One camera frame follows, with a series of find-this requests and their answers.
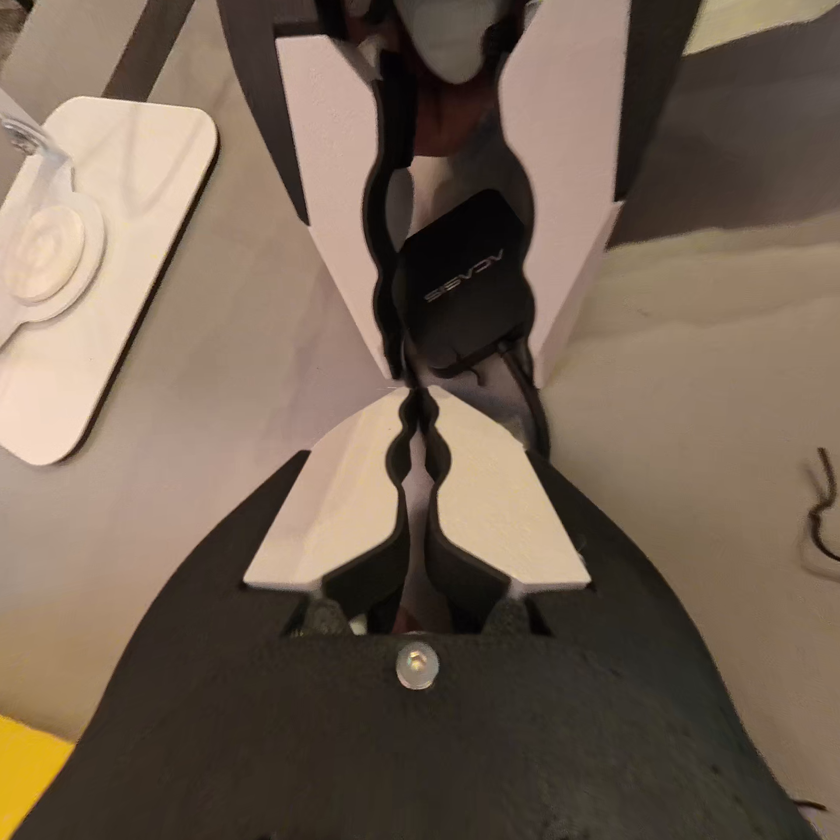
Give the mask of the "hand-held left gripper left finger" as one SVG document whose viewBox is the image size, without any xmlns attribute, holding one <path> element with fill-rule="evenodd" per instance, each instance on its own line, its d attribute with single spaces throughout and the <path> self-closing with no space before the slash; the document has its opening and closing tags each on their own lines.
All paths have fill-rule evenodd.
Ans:
<svg viewBox="0 0 840 840">
<path fill-rule="evenodd" d="M 397 387 L 312 447 L 244 576 L 259 589 L 393 594 L 409 560 L 414 394 Z"/>
</svg>

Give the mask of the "yellow plastic bin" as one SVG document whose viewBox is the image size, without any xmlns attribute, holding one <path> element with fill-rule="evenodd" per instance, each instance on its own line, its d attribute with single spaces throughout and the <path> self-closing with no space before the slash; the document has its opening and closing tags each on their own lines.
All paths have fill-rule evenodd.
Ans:
<svg viewBox="0 0 840 840">
<path fill-rule="evenodd" d="M 73 742 L 1 716 L 1 838 L 8 839 L 47 790 Z"/>
</svg>

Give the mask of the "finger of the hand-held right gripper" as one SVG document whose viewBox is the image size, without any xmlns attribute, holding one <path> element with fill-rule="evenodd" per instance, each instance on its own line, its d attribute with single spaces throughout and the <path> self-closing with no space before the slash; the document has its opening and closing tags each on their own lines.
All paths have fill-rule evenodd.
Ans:
<svg viewBox="0 0 840 840">
<path fill-rule="evenodd" d="M 355 45 L 328 35 L 278 37 L 276 52 L 310 235 L 379 369 L 401 379 L 375 320 L 379 270 L 363 224 L 381 149 L 375 70 Z"/>
<path fill-rule="evenodd" d="M 528 178 L 523 273 L 545 386 L 622 203 L 615 200 L 630 2 L 541 2 L 500 71 L 500 124 Z"/>
</svg>

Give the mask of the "black adapter with thin cable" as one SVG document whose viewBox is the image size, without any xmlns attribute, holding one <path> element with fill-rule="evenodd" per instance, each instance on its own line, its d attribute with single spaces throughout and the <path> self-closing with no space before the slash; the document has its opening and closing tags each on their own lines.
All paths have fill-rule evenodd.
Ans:
<svg viewBox="0 0 840 840">
<path fill-rule="evenodd" d="M 526 233 L 504 195 L 485 188 L 405 241 L 393 299 L 410 348 L 437 378 L 476 374 L 501 357 L 530 412 L 533 445 L 548 458 L 550 426 L 528 349 L 536 308 L 523 269 Z"/>
</svg>

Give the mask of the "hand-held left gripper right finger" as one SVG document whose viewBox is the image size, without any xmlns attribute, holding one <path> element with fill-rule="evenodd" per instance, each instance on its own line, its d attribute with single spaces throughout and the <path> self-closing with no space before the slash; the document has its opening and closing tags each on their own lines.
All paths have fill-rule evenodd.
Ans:
<svg viewBox="0 0 840 840">
<path fill-rule="evenodd" d="M 435 478 L 437 521 L 455 548 L 501 573 L 513 594 L 581 590 L 592 578 L 525 447 L 496 421 L 441 387 L 427 394 L 429 429 L 444 445 Z"/>
</svg>

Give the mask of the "white stand base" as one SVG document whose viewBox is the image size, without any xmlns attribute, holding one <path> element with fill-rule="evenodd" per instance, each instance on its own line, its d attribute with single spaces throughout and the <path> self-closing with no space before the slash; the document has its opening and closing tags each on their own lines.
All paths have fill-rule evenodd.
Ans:
<svg viewBox="0 0 840 840">
<path fill-rule="evenodd" d="M 174 255 L 218 152 L 197 108 L 77 97 L 38 123 L 2 91 L 24 161 L 2 200 L 1 443 L 71 455 Z"/>
</svg>

